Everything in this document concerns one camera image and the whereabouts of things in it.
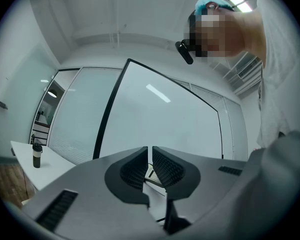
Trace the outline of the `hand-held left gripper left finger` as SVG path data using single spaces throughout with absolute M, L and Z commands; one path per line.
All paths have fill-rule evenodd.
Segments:
M 159 240 L 164 230 L 143 193 L 148 149 L 134 148 L 76 165 L 39 191 L 23 211 L 38 237 Z

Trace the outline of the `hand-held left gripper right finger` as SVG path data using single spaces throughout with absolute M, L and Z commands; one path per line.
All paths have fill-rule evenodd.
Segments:
M 214 208 L 237 181 L 246 163 L 153 146 L 152 165 L 167 194 L 163 228 L 172 235 Z

